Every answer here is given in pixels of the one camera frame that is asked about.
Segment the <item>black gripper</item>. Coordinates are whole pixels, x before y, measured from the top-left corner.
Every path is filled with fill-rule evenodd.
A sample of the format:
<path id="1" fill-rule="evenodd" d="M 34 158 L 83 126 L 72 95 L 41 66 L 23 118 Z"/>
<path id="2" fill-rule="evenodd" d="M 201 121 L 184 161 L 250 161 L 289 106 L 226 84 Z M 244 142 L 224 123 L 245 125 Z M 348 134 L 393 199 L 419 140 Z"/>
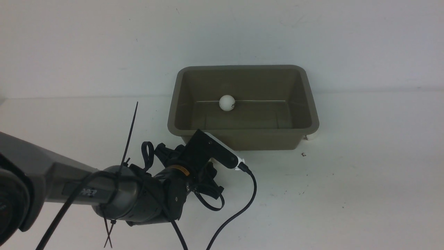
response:
<path id="1" fill-rule="evenodd" d="M 182 144 L 175 149 L 170 149 L 163 143 L 157 145 L 154 155 L 163 164 L 164 169 L 154 176 L 155 179 L 166 183 L 178 180 L 187 193 L 197 192 L 219 199 L 224 188 L 214 180 L 217 171 L 213 163 L 194 164 L 190 158 L 182 159 L 180 155 L 184 149 Z"/>

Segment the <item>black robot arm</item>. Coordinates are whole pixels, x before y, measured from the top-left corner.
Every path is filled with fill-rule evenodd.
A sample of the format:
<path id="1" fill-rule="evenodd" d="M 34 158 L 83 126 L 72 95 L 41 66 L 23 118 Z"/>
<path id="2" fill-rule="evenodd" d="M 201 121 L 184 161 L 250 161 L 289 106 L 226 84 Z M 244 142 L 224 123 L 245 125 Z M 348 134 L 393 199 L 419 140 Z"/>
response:
<path id="1" fill-rule="evenodd" d="M 134 164 L 111 166 L 109 177 L 96 177 L 82 187 L 73 204 L 92 206 L 100 217 L 123 220 L 129 226 L 179 220 L 189 193 L 194 192 L 209 209 L 202 195 L 222 199 L 224 188 L 215 183 L 217 174 L 208 161 L 192 167 L 177 157 L 185 146 L 169 149 L 142 144 L 145 163 L 156 156 L 164 169 L 152 176 Z M 30 142 L 1 133 L 1 244 L 17 231 L 28 231 L 46 202 L 65 203 L 79 184 L 99 170 Z"/>

